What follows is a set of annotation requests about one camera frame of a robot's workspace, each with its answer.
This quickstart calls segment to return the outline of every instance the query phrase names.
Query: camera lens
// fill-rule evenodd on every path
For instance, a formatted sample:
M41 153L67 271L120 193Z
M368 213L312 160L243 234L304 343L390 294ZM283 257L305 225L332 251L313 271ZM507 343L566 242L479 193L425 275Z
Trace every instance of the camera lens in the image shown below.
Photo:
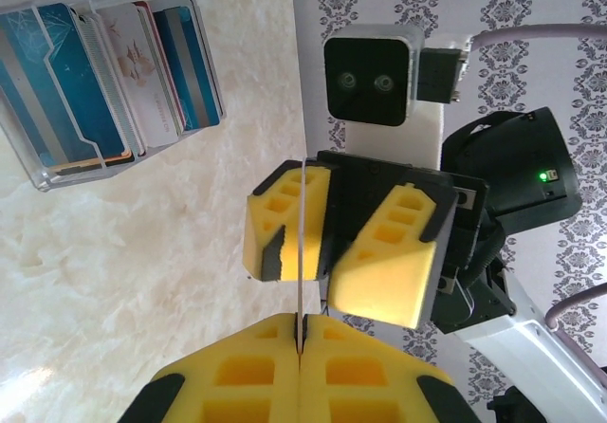
M380 75L375 81L376 90L382 93L389 93L395 87L394 81L387 75Z
M339 82L343 89L352 89L357 85L357 78L351 72L344 72L340 75Z

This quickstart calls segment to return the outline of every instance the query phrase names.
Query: yellow foam pad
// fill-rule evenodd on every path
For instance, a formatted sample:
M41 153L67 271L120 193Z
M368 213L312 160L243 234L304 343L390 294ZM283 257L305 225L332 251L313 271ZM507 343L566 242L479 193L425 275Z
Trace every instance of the yellow foam pad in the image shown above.
M395 186L331 272L327 303L341 312L415 328L436 243L419 237L436 204L412 183Z
M162 369L185 378L167 423L286 423L298 412L293 314L279 314Z
M299 421L437 423L417 385L420 376L451 384L449 376L438 368L343 322L308 316L300 368Z
M314 280L319 272L331 170L308 166L305 180L303 278ZM301 181L301 168L287 170L264 193L247 198L243 264L255 279L297 280ZM272 260L265 261L265 253Z

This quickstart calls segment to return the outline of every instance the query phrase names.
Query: white marble table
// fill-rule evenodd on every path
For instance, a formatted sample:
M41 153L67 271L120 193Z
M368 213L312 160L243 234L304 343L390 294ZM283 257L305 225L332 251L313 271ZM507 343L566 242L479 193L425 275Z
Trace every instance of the white marble table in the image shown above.
M295 285L241 265L246 195L304 153L292 0L198 1L221 126L50 193L0 134L2 421L115 421L160 367L296 309ZM318 311L317 287L305 293Z

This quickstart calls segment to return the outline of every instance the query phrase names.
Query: camera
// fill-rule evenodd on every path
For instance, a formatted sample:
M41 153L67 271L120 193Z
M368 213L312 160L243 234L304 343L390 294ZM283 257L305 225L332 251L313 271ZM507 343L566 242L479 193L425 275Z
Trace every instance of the camera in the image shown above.
M350 25L324 44L329 113L338 120L399 126L416 98L423 31Z

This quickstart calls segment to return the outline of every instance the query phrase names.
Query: patterned wallpaper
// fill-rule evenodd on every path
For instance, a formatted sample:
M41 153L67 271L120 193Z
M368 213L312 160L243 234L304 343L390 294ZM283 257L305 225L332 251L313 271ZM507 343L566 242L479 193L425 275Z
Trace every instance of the patterned wallpaper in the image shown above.
M326 110L322 43L350 23L417 23L435 33L476 33L533 23L605 24L607 0L294 0L308 153L342 150L343 124ZM445 112L445 133L496 110L551 107L576 164L584 205L556 225L507 239L502 255L542 310L605 280L607 248L607 41L504 42L473 55L459 90L462 101ZM607 302L580 305L564 315L567 331L600 364L607 364ZM483 421L495 421L487 402L510 383L485 357L431 324L411 331L331 311L447 370Z

